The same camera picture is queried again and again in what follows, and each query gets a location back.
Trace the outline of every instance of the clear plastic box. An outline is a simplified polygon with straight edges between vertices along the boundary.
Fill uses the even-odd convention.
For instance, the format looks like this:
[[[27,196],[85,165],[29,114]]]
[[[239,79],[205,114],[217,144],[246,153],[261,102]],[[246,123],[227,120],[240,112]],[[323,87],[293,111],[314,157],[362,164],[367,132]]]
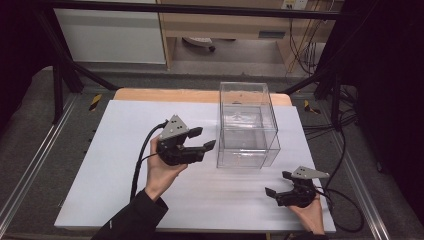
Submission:
[[[221,82],[218,168],[271,166],[280,151],[265,83]]]

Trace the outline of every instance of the white tabletop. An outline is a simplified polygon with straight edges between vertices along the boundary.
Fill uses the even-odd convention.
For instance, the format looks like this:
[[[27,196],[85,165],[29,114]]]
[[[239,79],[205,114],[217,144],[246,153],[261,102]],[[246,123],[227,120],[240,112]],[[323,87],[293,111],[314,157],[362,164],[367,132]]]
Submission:
[[[281,151],[271,167],[222,169],[216,167],[218,147],[201,163],[190,164],[162,198],[169,211],[159,231],[280,232],[302,230],[297,217],[266,196],[265,187],[293,189],[282,171],[315,169],[295,107],[274,106]],[[109,102],[91,146],[56,219],[55,226],[71,230],[103,226],[129,202],[131,182],[141,146],[150,130],[173,114],[203,133],[185,146],[201,146],[216,139],[218,104],[120,101]],[[139,190],[146,181],[143,164]],[[321,198],[326,232],[335,226]]]

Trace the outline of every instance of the black sleeve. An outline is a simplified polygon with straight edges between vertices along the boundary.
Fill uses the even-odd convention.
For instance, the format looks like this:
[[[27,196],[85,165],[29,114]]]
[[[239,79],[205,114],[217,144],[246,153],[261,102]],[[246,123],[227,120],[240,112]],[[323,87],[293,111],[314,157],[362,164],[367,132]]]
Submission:
[[[150,239],[167,211],[168,206],[161,198],[155,203],[144,190],[140,191],[127,206],[100,228],[92,240]]]
[[[292,240],[328,240],[328,236],[314,235],[313,232],[307,232],[292,238]]]

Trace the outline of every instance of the gray carpet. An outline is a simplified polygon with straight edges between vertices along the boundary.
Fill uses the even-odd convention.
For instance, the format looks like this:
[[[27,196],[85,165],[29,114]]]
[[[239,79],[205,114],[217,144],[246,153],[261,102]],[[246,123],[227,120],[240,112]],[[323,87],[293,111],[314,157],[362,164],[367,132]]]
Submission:
[[[293,79],[282,80],[272,77],[251,76],[202,76],[173,74],[104,74],[108,81],[125,87],[141,88],[193,88],[218,89],[220,81],[267,82],[271,91],[282,90]],[[94,136],[104,109],[113,92],[103,93],[95,111],[88,111],[97,85],[85,81],[88,90],[79,96],[78,102],[63,131],[48,155],[44,166],[35,179],[30,191],[11,222],[6,235],[37,234],[54,236],[89,237],[93,232],[75,232],[57,229],[53,226],[59,213],[58,204],[66,198],[79,166],[84,159],[84,151],[89,147],[89,139]],[[8,128],[2,133],[0,145],[0,204],[4,204],[35,154],[42,139],[47,134],[53,119],[52,81],[49,72],[39,73],[33,81],[21,109],[13,116]],[[298,107],[304,125],[325,124],[323,114],[304,111],[305,96],[313,91],[308,86],[301,94],[293,95],[293,104]],[[308,97],[313,108],[319,105]],[[393,239],[424,239],[424,230],[417,221],[389,175],[376,170],[375,160],[359,126],[351,124],[344,128],[349,152],[374,199],[379,213]],[[340,156],[334,139],[327,133],[308,141],[317,169],[332,172]],[[356,201],[350,182],[342,168],[338,171],[331,188],[339,190]],[[347,228],[355,228],[359,218],[352,205],[334,196],[334,220]],[[273,234],[273,239],[281,239],[282,234]],[[373,239],[367,223],[358,233],[348,233],[338,229],[330,234],[332,239]]]

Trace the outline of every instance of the white cabinet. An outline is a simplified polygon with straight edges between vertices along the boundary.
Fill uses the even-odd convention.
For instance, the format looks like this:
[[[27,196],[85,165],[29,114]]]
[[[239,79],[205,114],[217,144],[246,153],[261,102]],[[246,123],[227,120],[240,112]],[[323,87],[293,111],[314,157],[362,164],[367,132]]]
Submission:
[[[157,13],[70,9],[55,12],[75,61],[165,64]]]

